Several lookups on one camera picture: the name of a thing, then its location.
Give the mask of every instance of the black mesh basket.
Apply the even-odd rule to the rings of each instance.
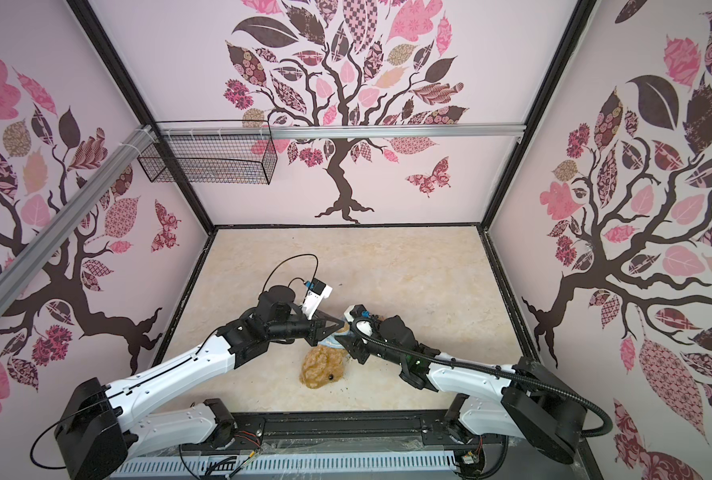
[[[246,134],[164,134],[159,141],[169,149],[154,142],[138,160],[151,182],[270,184],[278,159],[270,127],[266,120],[250,125],[268,128]],[[163,153],[167,150],[171,157]]]

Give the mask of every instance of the tree mural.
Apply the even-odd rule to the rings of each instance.
[[[624,367],[634,368],[639,343],[639,366],[652,390],[705,436],[700,391],[712,407],[712,381],[698,382],[693,373],[712,380],[712,325],[678,309],[712,306],[712,12],[704,15],[711,33],[702,61],[692,40],[668,38],[665,63],[674,83],[654,74],[633,78],[638,108],[624,107],[615,89],[592,134],[588,124],[570,133],[570,159],[540,195],[558,220],[548,233],[564,269],[558,292],[548,310],[523,301],[537,320],[538,348],[543,336],[558,367],[554,330],[568,303],[591,290],[588,307],[600,307],[602,328],[620,318]],[[690,92],[686,105],[677,89]],[[651,135],[637,134],[639,120]],[[667,294],[649,293],[653,287]],[[637,318],[643,338],[630,328]],[[674,353],[653,332],[679,349],[703,352]]]
[[[233,29],[263,45],[250,49],[227,42],[231,63],[250,86],[229,80],[224,96],[236,108],[246,110],[245,126],[257,125],[266,115],[272,124],[281,126],[455,124],[467,110],[446,105],[464,85],[441,83],[454,61],[441,58],[452,39],[446,16],[434,24],[433,18],[443,7],[441,0],[430,0],[427,5],[424,0],[343,0],[339,24],[333,21],[340,9],[338,0],[282,2],[285,14],[275,0],[243,2],[260,14],[285,15],[294,29],[270,16],[246,18]],[[384,19],[378,14],[378,4],[385,5],[380,7],[387,11]],[[400,8],[391,11],[392,7]],[[387,38],[375,38],[379,24],[391,16]],[[420,41],[421,35],[433,32],[433,38]],[[385,55],[384,42],[394,37],[410,43],[398,44]],[[279,59],[279,49],[290,45],[300,51],[293,58]],[[270,102],[270,110],[250,108],[259,98]],[[428,107],[416,111],[415,101]],[[431,107],[436,104],[444,106]],[[340,212],[344,220],[357,224],[351,212],[374,210],[354,198],[342,162],[347,158],[371,162],[374,150],[398,162],[396,153],[416,154],[436,144],[429,138],[392,138],[388,143],[390,148],[370,138],[332,138],[277,140],[275,147],[279,152],[286,150],[290,164],[297,159],[310,168],[326,163],[339,197],[316,217]],[[258,151],[264,149],[265,145],[258,146]],[[444,170],[406,180],[430,194],[448,185],[446,171],[445,160]]]
[[[0,60],[0,120],[20,115],[14,106],[21,92],[6,79],[7,67]],[[33,100],[33,109],[10,124],[1,139],[8,158],[0,152],[0,210],[4,212],[0,215],[0,274],[23,251],[33,233],[37,234],[66,205],[68,185],[76,182],[78,188],[83,187],[86,180],[79,172],[98,168],[108,155],[101,128],[82,140],[70,109],[58,117],[52,97],[40,84],[19,73],[18,80]],[[53,133],[55,126],[58,135]],[[59,177],[51,179],[50,170],[59,171]],[[83,336],[108,333],[123,337],[131,355],[132,373],[137,370],[140,349],[152,349],[161,337],[159,334],[151,340],[147,335],[160,309],[135,324],[130,318],[108,316],[90,308],[90,296],[102,291],[98,278],[113,273],[100,258],[123,254],[132,246],[123,239],[137,216],[139,197],[124,197],[131,182],[132,168],[127,168],[44,265],[46,278],[37,277],[32,283],[40,286],[27,291],[6,310],[5,319],[17,320],[0,329],[0,335],[10,337],[0,359],[5,358],[2,362],[17,382],[38,390],[39,367],[66,358],[76,325]],[[159,212],[159,207],[156,202],[159,221],[174,245],[171,229],[177,228],[178,220],[166,210]],[[92,243],[104,236],[110,240]],[[7,254],[5,260],[1,251]]]

